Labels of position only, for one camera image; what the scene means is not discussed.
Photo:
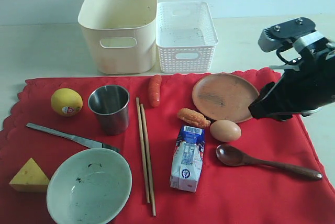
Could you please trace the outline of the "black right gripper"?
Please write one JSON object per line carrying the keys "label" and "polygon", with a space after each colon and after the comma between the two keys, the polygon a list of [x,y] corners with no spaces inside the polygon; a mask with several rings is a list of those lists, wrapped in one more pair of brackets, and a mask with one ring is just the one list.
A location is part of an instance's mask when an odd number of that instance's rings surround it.
{"label": "black right gripper", "polygon": [[274,95],[266,96],[275,85],[267,83],[248,109],[255,119],[286,121],[293,114],[315,110],[334,103],[334,42],[317,41],[299,55],[299,70],[287,70]]}

